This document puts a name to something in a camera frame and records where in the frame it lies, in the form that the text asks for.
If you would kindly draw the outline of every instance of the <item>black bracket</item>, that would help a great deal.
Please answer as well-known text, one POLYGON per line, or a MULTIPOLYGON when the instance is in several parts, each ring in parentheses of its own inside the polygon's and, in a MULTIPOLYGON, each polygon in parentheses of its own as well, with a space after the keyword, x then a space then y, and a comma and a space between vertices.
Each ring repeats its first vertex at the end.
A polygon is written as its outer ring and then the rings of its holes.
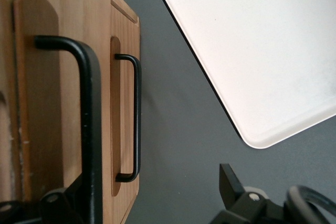
POLYGON ((219 167, 219 191, 226 210, 211 224, 328 224, 313 204, 336 216, 334 202, 304 186, 291 187, 284 206, 278 206, 262 190, 246 190, 229 164, 219 167))

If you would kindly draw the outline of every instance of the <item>wood grain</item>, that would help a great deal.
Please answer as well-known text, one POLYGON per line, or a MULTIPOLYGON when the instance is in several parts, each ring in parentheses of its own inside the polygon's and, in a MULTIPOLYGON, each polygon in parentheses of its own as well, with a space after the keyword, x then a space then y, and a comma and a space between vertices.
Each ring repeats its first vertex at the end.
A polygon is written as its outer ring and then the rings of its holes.
POLYGON ((58 17, 47 0, 14 0, 14 20, 24 200, 39 201, 63 186, 59 55, 34 46, 58 17))
MULTIPOLYGON (((18 139, 19 126, 16 114, 15 61, 13 40, 13 0, 1 0, 0 5, 0 90, 8 101, 11 136, 18 139)), ((59 17, 59 34, 88 44, 96 53, 101 66, 102 84, 102 166, 103 166, 103 222, 121 223, 138 193, 139 180, 121 184, 117 196, 112 197, 111 158, 111 78, 110 38, 118 37, 122 54, 139 57, 140 28, 136 14, 122 0, 48 0, 59 17)), ((64 186, 69 186, 81 173, 79 74, 78 67, 67 52, 60 52, 61 121, 64 186)), ((133 69, 130 63, 120 63, 120 135, 121 172, 132 171, 133 151, 133 69)), ((13 159, 19 167, 19 154, 13 159)), ((20 196, 20 180, 16 181, 16 197, 20 196)))
POLYGON ((121 172, 121 146, 120 146, 120 60, 114 58, 120 54, 120 40, 117 37, 111 38, 111 132, 112 132, 112 196, 116 196, 120 190, 121 183, 115 178, 121 172))
POLYGON ((9 116, 3 94, 0 92, 0 202, 12 199, 12 157, 10 149, 9 116))

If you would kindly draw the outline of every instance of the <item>black metal handle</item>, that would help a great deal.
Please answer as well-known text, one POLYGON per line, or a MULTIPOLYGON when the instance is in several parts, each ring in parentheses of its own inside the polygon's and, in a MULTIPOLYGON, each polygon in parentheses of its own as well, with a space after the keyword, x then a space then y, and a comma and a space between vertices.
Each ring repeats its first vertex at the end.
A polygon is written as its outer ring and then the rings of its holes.
POLYGON ((116 182, 132 182, 140 171, 140 138, 141 138, 141 65, 139 60, 131 55, 115 54, 117 60, 128 60, 134 68, 134 120, 133 120, 133 172, 118 173, 116 182))
POLYGON ((101 77, 96 54, 86 44, 60 36, 35 36, 35 47, 65 50, 75 57, 80 76, 83 213, 85 223, 102 223, 101 77))

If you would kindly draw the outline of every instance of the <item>white tray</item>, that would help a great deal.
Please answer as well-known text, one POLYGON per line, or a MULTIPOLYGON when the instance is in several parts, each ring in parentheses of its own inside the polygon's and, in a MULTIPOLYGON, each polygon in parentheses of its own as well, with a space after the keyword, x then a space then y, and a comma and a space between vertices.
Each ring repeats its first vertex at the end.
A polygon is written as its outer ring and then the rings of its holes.
POLYGON ((336 0, 165 0, 251 147, 336 114, 336 0))

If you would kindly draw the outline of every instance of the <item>gray table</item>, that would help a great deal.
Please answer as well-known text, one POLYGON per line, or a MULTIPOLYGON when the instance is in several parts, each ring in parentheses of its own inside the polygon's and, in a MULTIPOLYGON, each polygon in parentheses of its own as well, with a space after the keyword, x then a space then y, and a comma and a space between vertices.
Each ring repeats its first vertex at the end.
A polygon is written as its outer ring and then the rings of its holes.
POLYGON ((143 68, 140 192, 127 223, 209 223, 224 208, 220 163, 277 204, 296 184, 336 201, 336 118, 265 150, 248 147, 164 2, 125 1, 141 20, 143 68))

